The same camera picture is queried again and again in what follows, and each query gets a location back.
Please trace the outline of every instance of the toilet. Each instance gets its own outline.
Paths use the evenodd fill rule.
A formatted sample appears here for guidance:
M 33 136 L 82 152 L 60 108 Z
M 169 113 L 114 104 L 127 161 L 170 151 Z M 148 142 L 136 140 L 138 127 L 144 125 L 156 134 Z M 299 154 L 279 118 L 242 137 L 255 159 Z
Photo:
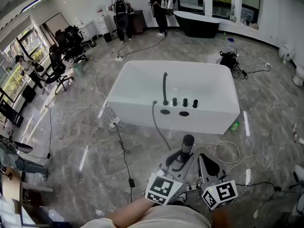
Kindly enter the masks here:
M 295 70 L 295 76 L 293 77 L 293 82 L 296 86 L 302 86 L 304 81 L 304 69 L 297 67 Z

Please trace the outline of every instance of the gray tile floor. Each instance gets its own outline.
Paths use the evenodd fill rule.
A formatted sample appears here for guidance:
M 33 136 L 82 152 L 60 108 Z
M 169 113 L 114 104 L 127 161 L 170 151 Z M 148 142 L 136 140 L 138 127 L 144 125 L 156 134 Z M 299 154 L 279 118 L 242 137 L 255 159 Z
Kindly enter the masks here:
M 46 157 L 50 117 L 49 112 L 44 112 L 44 105 L 45 101 L 52 102 L 51 159 L 25 156 L 49 168 L 50 176 L 46 182 L 38 175 L 27 175 L 28 182 L 55 189 L 54 194 L 43 195 L 45 205 L 55 209 L 75 227 L 79 227 L 92 219 L 100 218 L 97 210 L 106 215 L 130 201 L 127 169 L 117 134 L 109 130 L 109 120 L 105 115 L 97 118 L 99 108 L 102 108 L 105 102 L 105 98 L 98 91 L 108 95 L 124 63 L 129 60 L 215 63 L 219 58 L 219 51 L 237 50 L 241 68 L 269 62 L 271 71 L 249 74 L 248 80 L 234 80 L 241 110 L 238 117 L 240 127 L 234 132 L 227 131 L 224 135 L 194 133 L 197 147 L 195 154 L 206 152 L 212 155 L 220 141 L 231 141 L 239 146 L 242 158 L 255 154 L 264 165 L 262 144 L 267 142 L 270 149 L 269 153 L 264 149 L 267 158 L 273 160 L 280 151 L 276 161 L 268 161 L 265 166 L 261 166 L 251 157 L 233 168 L 229 174 L 236 183 L 245 184 L 246 169 L 251 169 L 251 183 L 270 181 L 285 190 L 294 184 L 293 168 L 297 162 L 303 162 L 304 147 L 298 143 L 286 143 L 293 142 L 292 127 L 295 123 L 299 134 L 304 136 L 304 89 L 293 84 L 295 69 L 290 63 L 281 63 L 276 49 L 244 38 L 234 37 L 234 40 L 234 43 L 224 40 L 223 34 L 218 34 L 213 39 L 189 38 L 180 30 L 171 30 L 168 37 L 157 47 L 127 55 L 123 62 L 118 62 L 113 59 L 122 48 L 119 40 L 105 43 L 102 38 L 99 39 L 97 46 L 86 53 L 93 60 L 86 63 L 83 77 L 75 75 L 75 80 L 67 87 L 67 91 L 59 92 L 54 98 L 37 95 L 23 111 L 25 120 L 15 133 L 14 140 L 23 140 L 33 146 L 34 151 L 31 154 Z M 147 31 L 144 35 L 127 41 L 127 47 L 120 55 L 159 41 L 156 31 Z M 95 76 L 98 91 L 94 83 Z M 88 107 L 74 111 L 80 106 Z M 244 111 L 248 117 L 250 136 L 246 134 Z M 168 130 L 162 132 L 172 148 L 179 148 L 186 134 Z M 126 160 L 136 184 L 133 190 L 135 199 L 142 195 L 151 172 L 155 170 L 158 159 L 166 153 L 167 148 L 153 128 L 124 124 L 121 136 L 125 148 L 131 151 Z M 87 155 L 81 167 L 86 149 Z M 238 159 L 235 147 L 228 143 L 219 147 L 216 156 L 227 162 Z M 227 170 L 232 166 L 233 164 L 227 164 Z M 198 168 L 195 161 L 186 181 L 196 183 L 197 179 Z M 282 212 L 291 211 L 298 197 L 296 194 L 277 193 L 272 201 L 261 208 L 259 217 L 254 219 L 253 214 L 259 204 L 273 194 L 272 187 L 238 187 L 238 192 L 239 198 L 228 207 L 236 228 L 268 227 Z M 195 191 L 189 194 L 187 202 L 210 219 L 206 205 L 199 200 Z

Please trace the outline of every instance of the extension cord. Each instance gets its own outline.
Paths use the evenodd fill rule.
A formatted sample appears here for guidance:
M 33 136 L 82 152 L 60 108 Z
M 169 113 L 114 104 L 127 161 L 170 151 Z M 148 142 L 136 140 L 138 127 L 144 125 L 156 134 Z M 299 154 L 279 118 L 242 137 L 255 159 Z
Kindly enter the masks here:
M 120 61 L 120 62 L 121 62 L 123 59 L 124 59 L 123 57 L 116 57 L 114 60 L 115 60 L 115 61 Z
M 187 192 L 189 192 L 189 191 L 194 191 L 194 190 L 196 190 L 197 188 L 196 188 L 196 184 L 195 185 L 191 185 L 191 190 L 189 189 L 189 185 L 187 186 L 187 188 L 186 188 L 186 190 L 187 190 Z
M 110 128 L 113 129 L 115 128 L 116 126 L 118 126 L 120 124 L 121 120 L 120 118 L 117 116 L 113 119 L 113 121 L 111 121 L 110 123 Z

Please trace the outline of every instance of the black knob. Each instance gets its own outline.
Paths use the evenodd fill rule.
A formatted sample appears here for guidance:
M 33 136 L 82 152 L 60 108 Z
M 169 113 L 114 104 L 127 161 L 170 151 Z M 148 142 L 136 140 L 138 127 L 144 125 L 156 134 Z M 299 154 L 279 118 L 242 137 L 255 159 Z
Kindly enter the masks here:
M 184 107 L 188 106 L 188 99 L 187 99 L 187 98 L 184 99 L 184 103 L 183 103 L 182 105 L 183 105 Z
M 193 101 L 193 108 L 197 108 L 198 107 L 198 100 L 194 100 Z
M 173 101 L 172 105 L 173 105 L 173 106 L 177 106 L 177 99 L 176 99 L 176 98 L 173 98 L 172 101 Z

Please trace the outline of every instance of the white bathtub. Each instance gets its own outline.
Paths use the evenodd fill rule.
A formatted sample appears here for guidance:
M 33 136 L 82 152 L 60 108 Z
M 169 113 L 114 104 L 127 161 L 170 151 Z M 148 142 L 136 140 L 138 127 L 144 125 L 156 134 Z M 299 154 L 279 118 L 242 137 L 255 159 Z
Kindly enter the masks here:
M 163 105 L 162 83 L 167 72 Z M 177 98 L 177 106 L 172 99 Z M 188 106 L 183 106 L 183 99 Z M 229 68 L 195 62 L 130 61 L 122 68 L 107 102 L 126 124 L 154 127 L 152 103 L 159 128 L 197 133 L 223 134 L 239 115 L 239 105 Z M 193 101 L 199 101 L 193 108 Z M 169 110 L 164 115 L 161 110 Z

